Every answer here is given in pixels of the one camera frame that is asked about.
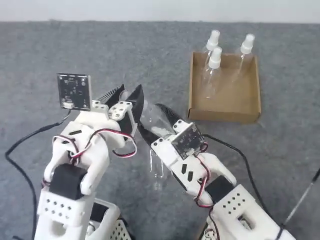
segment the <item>plastic bottle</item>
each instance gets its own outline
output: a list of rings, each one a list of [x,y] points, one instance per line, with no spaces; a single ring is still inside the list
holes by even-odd
[[[175,134],[175,131],[172,129],[171,124],[162,110],[147,100],[144,100],[140,122],[144,128],[158,137],[166,138],[169,135]],[[148,176],[152,188],[155,191],[161,191],[170,171],[149,146],[147,146],[147,149],[144,149],[144,151],[147,152]]]
[[[206,42],[205,47],[203,48],[202,52],[206,54],[204,66],[206,66],[209,62],[212,52],[219,44],[219,36],[220,32],[218,30],[212,30],[210,38]]]
[[[254,46],[255,36],[253,34],[247,34],[241,47],[236,51],[238,59],[235,63],[235,74],[238,75],[234,78],[237,79],[244,75],[250,67],[253,59],[252,48]]]
[[[219,82],[221,81],[221,53],[221,47],[216,47],[213,50],[202,76],[202,92],[207,99],[213,97],[219,90]]]

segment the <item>bottle cap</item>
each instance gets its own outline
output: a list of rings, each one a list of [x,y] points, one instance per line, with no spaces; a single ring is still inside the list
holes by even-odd
[[[221,53],[222,53],[222,48],[217,46],[213,52],[212,55],[209,59],[209,67],[211,69],[218,69],[220,68],[220,62],[221,62]]]
[[[254,41],[255,41],[255,35],[247,34],[245,36],[245,40],[241,45],[240,52],[243,54],[250,54],[254,46]]]
[[[208,42],[206,43],[206,48],[209,51],[213,51],[215,47],[218,46],[219,36],[220,36],[220,32],[218,30],[212,30],[211,36],[208,39]]]

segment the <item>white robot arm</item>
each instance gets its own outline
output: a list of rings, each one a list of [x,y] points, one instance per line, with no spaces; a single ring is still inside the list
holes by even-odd
[[[280,227],[241,184],[237,185],[235,176],[215,155],[202,151],[206,143],[195,124],[183,121],[162,104],[156,105],[176,134],[160,137],[143,125],[138,128],[197,205],[210,209],[200,240],[275,240]],[[284,230],[279,239],[295,238]]]
[[[119,208],[95,196],[109,166],[110,152],[125,158],[137,151],[131,136],[143,108],[142,87],[138,86],[126,101],[118,102],[123,86],[92,101],[86,95],[90,95],[88,75],[59,73],[57,78],[61,107],[80,113],[53,137],[52,159],[45,168],[39,198],[35,240],[131,240],[125,222],[119,219]],[[115,150],[129,140],[135,152],[117,154]]]

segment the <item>perforated bracket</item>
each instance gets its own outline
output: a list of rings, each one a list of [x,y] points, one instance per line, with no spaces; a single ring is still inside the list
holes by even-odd
[[[113,105],[108,112],[109,118],[115,121],[124,119],[127,112],[131,111],[132,103],[129,101],[120,101],[116,105]]]
[[[37,213],[58,223],[77,227],[90,216],[94,198],[92,194],[72,200],[49,192],[45,187],[41,190]]]
[[[237,240],[272,240],[280,227],[256,203],[256,200],[242,186],[238,185],[213,207],[212,217]],[[284,231],[280,240],[295,238]]]
[[[109,107],[105,104],[101,104],[97,100],[92,101],[92,112],[97,112],[97,113],[107,113],[109,111]]]

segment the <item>open cardboard box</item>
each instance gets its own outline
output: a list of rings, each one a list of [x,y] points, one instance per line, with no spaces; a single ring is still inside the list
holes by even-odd
[[[201,76],[206,55],[194,52],[190,66],[189,108],[187,116],[191,120],[254,123],[261,114],[258,62],[255,56],[248,71],[241,78],[235,77],[234,54],[221,56],[222,87],[212,97],[205,98],[201,87]]]

